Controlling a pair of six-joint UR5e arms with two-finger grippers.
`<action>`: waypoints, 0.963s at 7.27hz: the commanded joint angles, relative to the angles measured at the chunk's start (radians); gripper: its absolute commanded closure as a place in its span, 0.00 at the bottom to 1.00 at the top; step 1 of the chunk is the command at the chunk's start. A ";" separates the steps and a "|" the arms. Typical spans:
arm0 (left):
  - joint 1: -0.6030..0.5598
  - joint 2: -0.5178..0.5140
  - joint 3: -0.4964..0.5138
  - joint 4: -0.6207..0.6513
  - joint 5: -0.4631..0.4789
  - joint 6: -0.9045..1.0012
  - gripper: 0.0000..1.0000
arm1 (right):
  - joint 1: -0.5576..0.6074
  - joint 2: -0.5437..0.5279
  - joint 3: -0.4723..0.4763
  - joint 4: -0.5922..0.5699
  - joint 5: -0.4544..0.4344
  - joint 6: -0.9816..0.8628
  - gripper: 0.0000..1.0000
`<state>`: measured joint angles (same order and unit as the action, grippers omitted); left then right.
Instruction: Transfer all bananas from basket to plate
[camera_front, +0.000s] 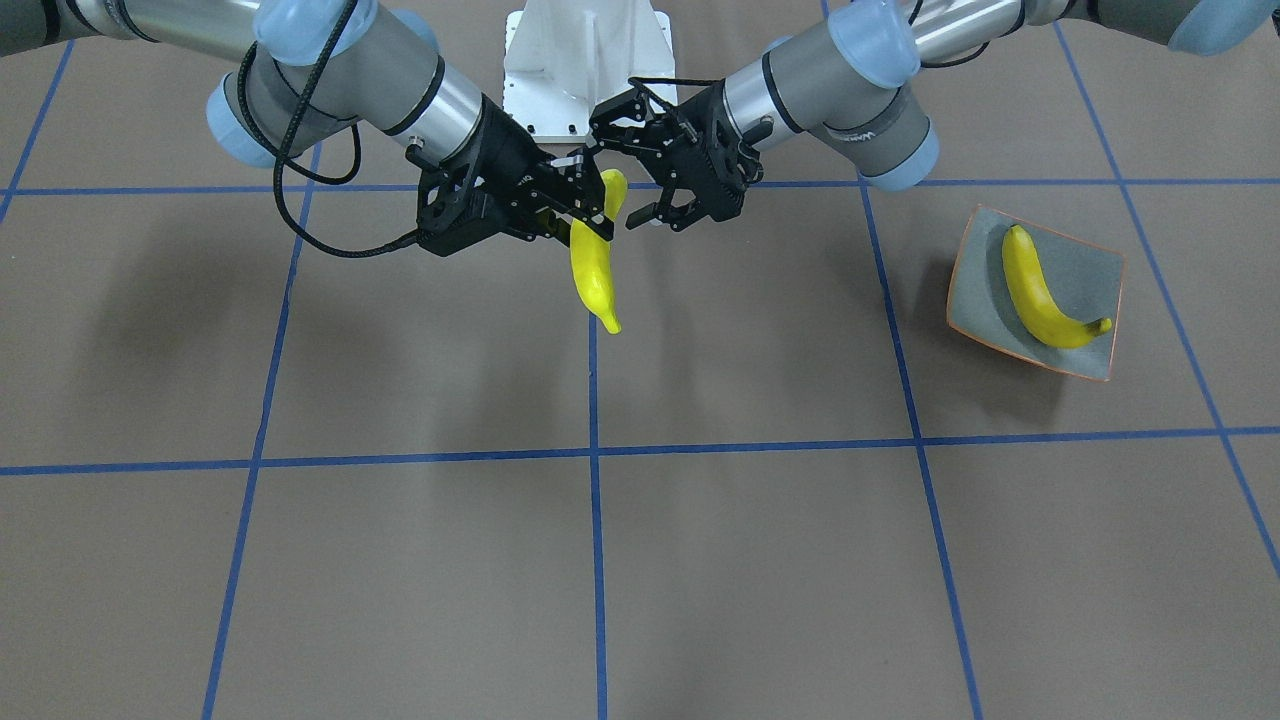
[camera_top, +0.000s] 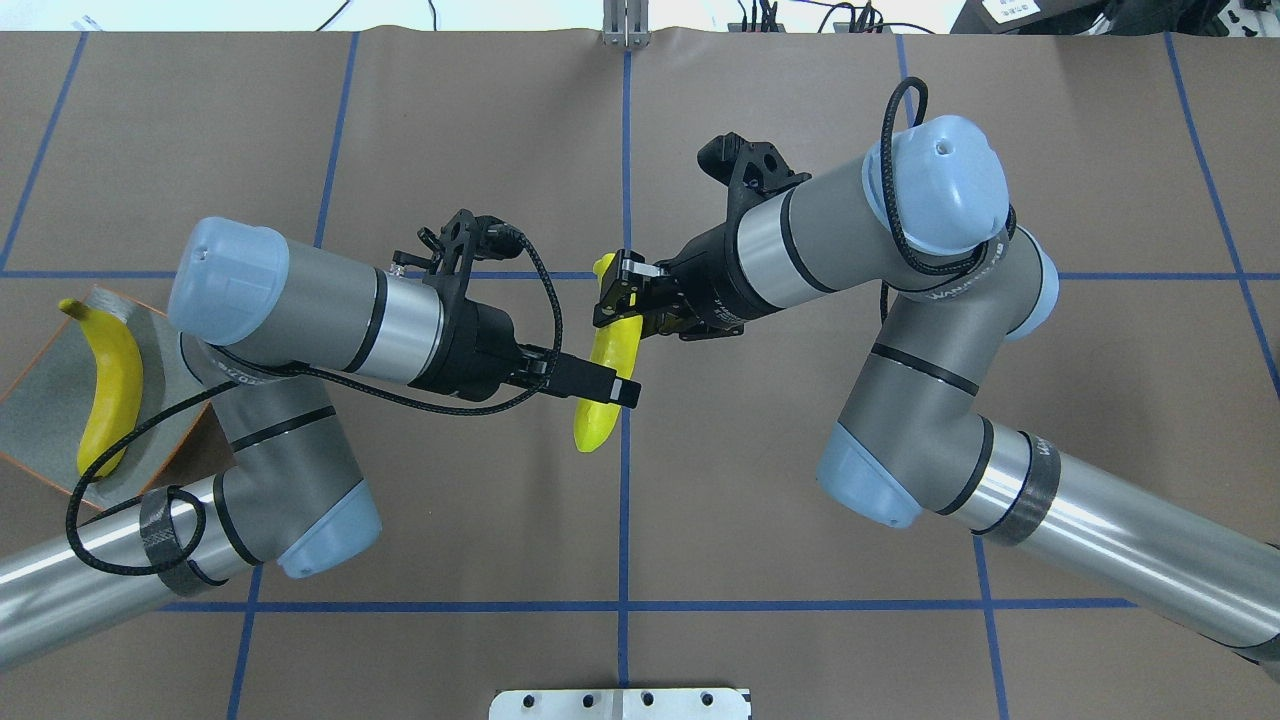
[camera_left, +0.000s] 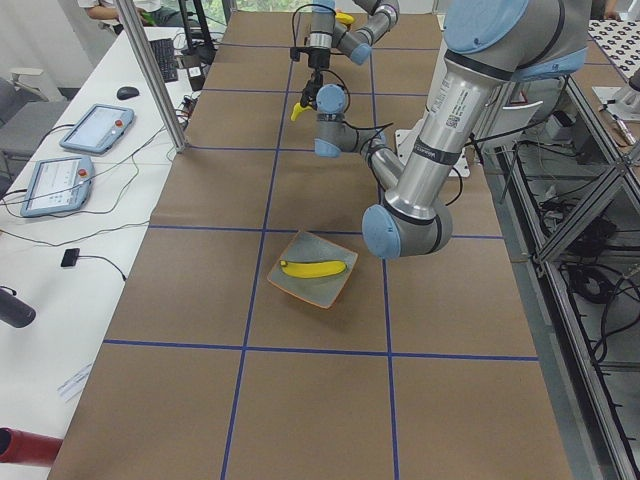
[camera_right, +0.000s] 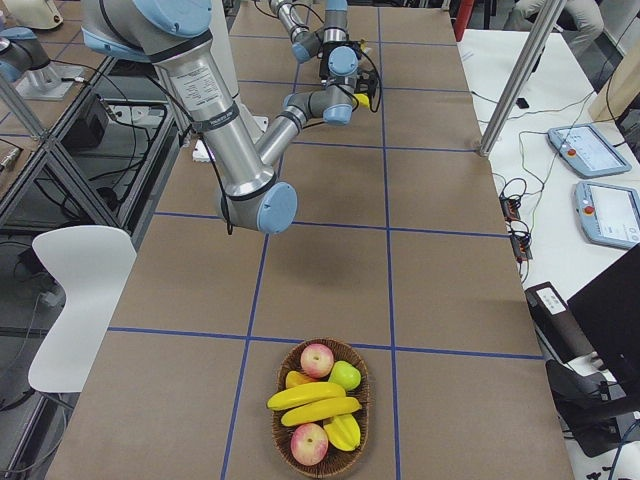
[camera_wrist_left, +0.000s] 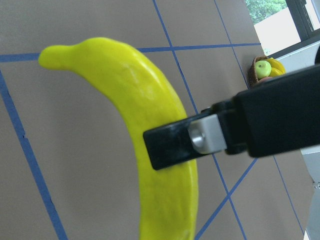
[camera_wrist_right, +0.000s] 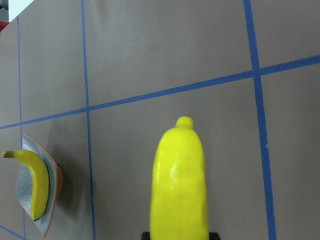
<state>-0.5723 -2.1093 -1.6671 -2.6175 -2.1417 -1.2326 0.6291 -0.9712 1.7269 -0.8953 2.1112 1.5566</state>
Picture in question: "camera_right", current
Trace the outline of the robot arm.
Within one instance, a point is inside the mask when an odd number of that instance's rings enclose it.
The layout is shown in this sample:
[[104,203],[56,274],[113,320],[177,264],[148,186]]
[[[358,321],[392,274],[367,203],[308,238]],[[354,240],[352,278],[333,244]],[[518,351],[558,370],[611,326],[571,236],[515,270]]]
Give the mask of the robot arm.
[[210,155],[219,182],[217,209],[227,227],[276,234],[293,222],[295,189],[273,165],[306,124],[350,122],[362,80],[361,54],[348,35],[348,4],[329,1],[322,27],[310,31],[291,1],[272,1],[298,62],[321,58],[324,85],[288,96],[259,133],[237,100],[228,29],[219,1],[85,1],[85,44],[106,56],[150,63],[165,72],[182,109]]
[[324,19],[316,30],[312,30],[299,16],[297,8],[302,8],[302,4],[273,0],[268,5],[287,30],[293,56],[299,64],[319,58],[322,80],[356,74],[359,58],[357,45],[349,37],[346,1],[327,1]]

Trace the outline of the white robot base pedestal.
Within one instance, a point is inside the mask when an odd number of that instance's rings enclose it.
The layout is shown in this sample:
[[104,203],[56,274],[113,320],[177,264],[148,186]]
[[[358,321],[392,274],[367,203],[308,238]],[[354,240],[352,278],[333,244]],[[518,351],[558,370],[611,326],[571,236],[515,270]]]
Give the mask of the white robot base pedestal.
[[264,133],[262,127],[266,117],[255,118],[243,103],[240,95],[236,68],[232,55],[231,42],[222,1],[210,1],[209,31],[212,36],[209,52],[212,57],[213,78],[219,98],[226,103],[234,102],[238,108],[239,119],[246,127],[249,137],[256,143]]

